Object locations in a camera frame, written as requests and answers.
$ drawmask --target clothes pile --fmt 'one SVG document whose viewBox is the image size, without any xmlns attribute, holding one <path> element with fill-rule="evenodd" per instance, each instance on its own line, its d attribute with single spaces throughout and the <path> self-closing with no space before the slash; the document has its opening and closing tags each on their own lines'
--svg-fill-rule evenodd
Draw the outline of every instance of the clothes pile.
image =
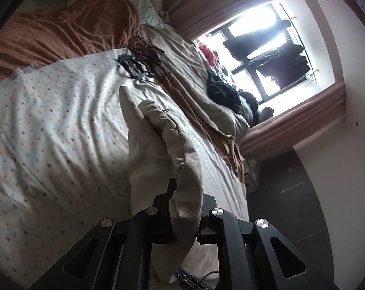
<svg viewBox="0 0 365 290">
<path fill-rule="evenodd" d="M 259 102 L 255 98 L 255 96 L 249 92 L 239 92 L 239 96 L 240 100 L 242 101 L 242 108 L 245 114 L 244 118 L 246 119 L 250 128 L 252 128 L 259 123 Z"/>
<path fill-rule="evenodd" d="M 239 93 L 228 83 L 223 82 L 218 75 L 208 72 L 207 94 L 219 105 L 228 107 L 236 114 L 241 114 Z"/>
</svg>

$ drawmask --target white bedsheet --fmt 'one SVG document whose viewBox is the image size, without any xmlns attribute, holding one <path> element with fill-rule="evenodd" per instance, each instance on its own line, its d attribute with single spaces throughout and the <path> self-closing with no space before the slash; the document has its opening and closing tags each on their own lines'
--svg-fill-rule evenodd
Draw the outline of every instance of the white bedsheet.
<svg viewBox="0 0 365 290">
<path fill-rule="evenodd" d="M 131 218 L 122 85 L 138 103 L 169 109 L 190 133 L 204 193 L 248 220 L 243 185 L 158 85 L 118 69 L 124 52 L 27 68 L 0 83 L 0 270 L 23 287 L 100 220 Z"/>
</svg>

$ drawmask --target white wall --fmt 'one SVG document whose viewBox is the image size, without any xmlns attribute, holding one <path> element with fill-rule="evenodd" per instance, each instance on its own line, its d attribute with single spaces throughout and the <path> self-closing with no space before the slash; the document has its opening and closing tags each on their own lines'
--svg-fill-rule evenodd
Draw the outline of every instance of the white wall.
<svg viewBox="0 0 365 290">
<path fill-rule="evenodd" d="M 344 1 L 317 1 L 331 27 L 341 58 L 347 121 L 365 139 L 365 27 Z"/>
<path fill-rule="evenodd" d="M 326 219 L 335 283 L 354 290 L 365 276 L 365 28 L 342 0 L 317 2 L 337 44 L 347 117 L 294 148 Z"/>
<path fill-rule="evenodd" d="M 285 91 L 283 94 L 280 94 L 269 101 L 262 103 L 259 105 L 258 109 L 262 111 L 265 107 L 271 107 L 274 109 L 273 116 L 275 117 L 313 97 L 320 91 L 321 88 L 319 86 L 309 80 L 306 80 L 301 84 L 298 84 L 297 86 Z"/>
<path fill-rule="evenodd" d="M 311 65 L 314 70 L 318 69 L 315 73 L 317 85 L 321 89 L 325 89 L 332 85 L 336 79 L 342 80 L 342 67 L 337 46 L 334 39 L 333 43 L 326 43 L 324 40 L 323 33 L 327 35 L 326 38 L 330 37 L 332 33 L 329 25 L 327 27 L 323 25 L 326 17 L 317 0 L 277 0 L 276 2 L 280 3 L 292 17 L 292 22 L 305 45 Z M 333 72 L 332 61 L 335 63 L 336 73 Z"/>
<path fill-rule="evenodd" d="M 365 277 L 365 142 L 343 120 L 294 149 L 325 216 L 335 283 L 354 290 Z"/>
</svg>

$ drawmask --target beige cloth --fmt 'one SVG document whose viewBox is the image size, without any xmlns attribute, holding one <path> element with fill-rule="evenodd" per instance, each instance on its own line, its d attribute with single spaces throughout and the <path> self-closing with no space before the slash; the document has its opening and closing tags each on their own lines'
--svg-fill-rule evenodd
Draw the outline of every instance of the beige cloth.
<svg viewBox="0 0 365 290">
<path fill-rule="evenodd" d="M 239 145 L 246 135 L 247 121 L 227 107 L 214 103 L 207 95 L 208 73 L 197 45 L 177 34 L 172 27 L 164 29 L 142 26 L 142 36 L 165 51 L 164 64 L 185 88 L 191 98 L 204 111 L 210 121 L 226 135 L 235 138 Z"/>
<path fill-rule="evenodd" d="M 195 242 L 202 208 L 199 157 L 188 136 L 154 101 L 145 100 L 137 107 L 124 86 L 119 90 L 119 99 L 129 127 L 133 215 L 152 206 L 154 197 L 166 192 L 169 178 L 176 178 L 177 189 L 169 201 L 175 240 L 154 245 L 151 258 L 160 280 L 168 281 Z"/>
</svg>

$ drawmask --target silver screw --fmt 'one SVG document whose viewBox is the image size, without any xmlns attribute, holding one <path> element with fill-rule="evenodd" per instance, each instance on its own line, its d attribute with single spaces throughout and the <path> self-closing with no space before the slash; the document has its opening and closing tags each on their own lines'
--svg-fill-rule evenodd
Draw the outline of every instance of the silver screw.
<svg viewBox="0 0 365 290">
<path fill-rule="evenodd" d="M 267 228 L 268 227 L 268 221 L 266 219 L 258 219 L 256 221 L 257 226 L 261 228 Z"/>
<path fill-rule="evenodd" d="M 103 219 L 101 222 L 100 222 L 100 225 L 103 227 L 103 228 L 108 228 L 110 226 L 112 226 L 113 224 L 113 221 L 111 219 Z"/>
<path fill-rule="evenodd" d="M 146 209 L 146 213 L 148 215 L 155 215 L 158 213 L 158 209 L 155 207 L 149 207 L 148 209 Z"/>
<path fill-rule="evenodd" d="M 213 208 L 211 210 L 211 213 L 212 213 L 212 215 L 220 216 L 220 215 L 224 214 L 224 210 L 222 210 L 221 208 Z"/>
</svg>

